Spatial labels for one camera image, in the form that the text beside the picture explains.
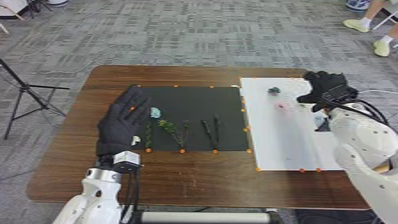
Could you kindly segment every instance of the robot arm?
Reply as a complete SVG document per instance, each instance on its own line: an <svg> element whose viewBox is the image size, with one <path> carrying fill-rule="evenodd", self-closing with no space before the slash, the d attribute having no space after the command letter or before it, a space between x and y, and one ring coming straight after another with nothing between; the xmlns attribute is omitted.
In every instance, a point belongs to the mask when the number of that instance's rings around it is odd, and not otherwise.
<svg viewBox="0 0 398 224"><path fill-rule="evenodd" d="M296 98L314 103L312 111L325 109L330 131L339 141L335 162L344 169L351 184L385 224L398 220L398 167L385 173L373 168L389 161L398 151L398 136L383 116L375 116L357 102L357 90L348 87L343 75L309 72L303 75L312 91Z"/></svg>
<svg viewBox="0 0 398 224"><path fill-rule="evenodd" d="M138 87L129 86L110 105L97 125L97 163L81 181L83 193L69 200L53 224L120 222L122 209L117 203L120 175L136 173L140 167L138 155L128 150L133 135L149 118L149 103L151 99L142 96Z"/></svg>

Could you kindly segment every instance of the wooden table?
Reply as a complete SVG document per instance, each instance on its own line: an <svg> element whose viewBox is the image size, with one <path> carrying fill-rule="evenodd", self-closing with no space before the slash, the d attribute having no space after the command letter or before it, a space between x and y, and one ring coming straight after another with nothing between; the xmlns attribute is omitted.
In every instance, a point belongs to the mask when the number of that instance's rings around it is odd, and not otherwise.
<svg viewBox="0 0 398 224"><path fill-rule="evenodd" d="M80 181L94 161L96 124L131 83L216 87L238 85L240 77L300 77L302 73L302 69L279 68L99 66L28 184L28 198L65 202L80 194ZM255 172L254 154L245 151L154 151L140 155L140 204L367 209L343 172Z"/></svg>

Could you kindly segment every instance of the shoe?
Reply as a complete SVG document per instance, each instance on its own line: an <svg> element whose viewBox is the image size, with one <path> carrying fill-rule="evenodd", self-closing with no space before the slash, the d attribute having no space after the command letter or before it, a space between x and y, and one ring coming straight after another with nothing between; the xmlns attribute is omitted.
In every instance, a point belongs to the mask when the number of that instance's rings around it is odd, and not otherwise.
<svg viewBox="0 0 398 224"><path fill-rule="evenodd" d="M382 57L389 56L389 44L380 40L373 43L375 54Z"/></svg>
<svg viewBox="0 0 398 224"><path fill-rule="evenodd" d="M343 24L348 28L355 29L359 32L362 33L369 32L369 28L362 26L360 21L357 19L344 20Z"/></svg>

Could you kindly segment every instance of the white paper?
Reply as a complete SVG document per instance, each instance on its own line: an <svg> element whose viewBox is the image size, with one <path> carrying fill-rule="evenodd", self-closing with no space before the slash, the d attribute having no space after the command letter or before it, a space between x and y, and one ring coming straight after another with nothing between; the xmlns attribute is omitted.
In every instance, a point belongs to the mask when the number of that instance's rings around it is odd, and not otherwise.
<svg viewBox="0 0 398 224"><path fill-rule="evenodd" d="M314 132L323 112L296 103L309 93L307 81L293 78L241 78L241 95L250 125L252 148L261 170L341 170L334 161L337 141L330 132ZM277 87L273 96L268 89Z"/></svg>

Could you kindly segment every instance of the black wire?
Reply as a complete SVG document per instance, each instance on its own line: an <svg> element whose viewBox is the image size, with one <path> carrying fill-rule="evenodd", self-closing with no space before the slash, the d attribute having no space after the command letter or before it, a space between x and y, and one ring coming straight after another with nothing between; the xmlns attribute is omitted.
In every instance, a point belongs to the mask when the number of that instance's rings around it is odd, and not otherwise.
<svg viewBox="0 0 398 224"><path fill-rule="evenodd" d="M120 220L124 219L126 213L129 206L133 204L133 212L138 211L138 173L140 173L140 168L135 169L133 172L133 177L135 177L135 187L133 187L133 194L131 194L131 173L128 174L128 193L126 193L126 198L124 198L124 208L120 212Z"/></svg>
<svg viewBox="0 0 398 224"><path fill-rule="evenodd" d="M126 191L126 196L124 196L124 208L122 208L122 212L120 212L120 220L124 218L126 212L128 212L128 208L129 208L129 204L128 204L128 200L129 200L129 191L131 191L131 173L128 174L128 191Z"/></svg>
<svg viewBox="0 0 398 224"><path fill-rule="evenodd" d="M208 210L211 207L204 207L200 209L197 209L193 212L202 212L204 210Z"/></svg>
<svg viewBox="0 0 398 224"><path fill-rule="evenodd" d="M382 121L383 121L385 125L389 125L389 121L385 119L385 116L383 116L380 110L375 108L375 106L364 100L357 99L355 101L360 102L373 109L373 111L376 112L376 114L378 114L378 116L382 118Z"/></svg>
<svg viewBox="0 0 398 224"><path fill-rule="evenodd" d="M133 211L138 211L138 192L140 192L140 184L138 184L138 180L140 180L140 168L135 170L135 189L133 189Z"/></svg>
<svg viewBox="0 0 398 224"><path fill-rule="evenodd" d="M332 106L335 106L335 107L339 107L341 109L344 109L344 110L348 110L348 111L351 111L351 112L355 112L355 113L359 113L359 114L362 114L369 119L373 119L378 123L382 123L382 124L385 124L369 114L366 114L362 111L359 111L359 110L355 110L353 108L350 108L350 107L346 107L344 105L341 105L339 103L335 103L335 102L332 102L332 101L328 101L327 99L325 99L325 101L327 101L327 103L332 105Z"/></svg>

